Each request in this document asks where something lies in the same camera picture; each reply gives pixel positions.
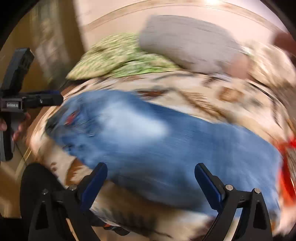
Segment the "left hand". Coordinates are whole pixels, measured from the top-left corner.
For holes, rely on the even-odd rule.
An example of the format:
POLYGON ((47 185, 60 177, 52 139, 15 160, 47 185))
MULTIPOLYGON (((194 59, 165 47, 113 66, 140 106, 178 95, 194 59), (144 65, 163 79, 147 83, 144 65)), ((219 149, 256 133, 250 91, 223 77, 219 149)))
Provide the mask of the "left hand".
MULTIPOLYGON (((20 139, 23 134, 26 132, 27 128, 28 128, 28 124, 30 123, 30 119, 31 116, 29 113, 25 113, 23 121, 18 125, 18 128, 16 131, 14 131, 12 140, 14 142, 18 141, 18 139, 20 139)), ((6 122, 4 121, 4 119, 1 118, 1 131, 6 131, 7 129, 7 125, 6 122)))

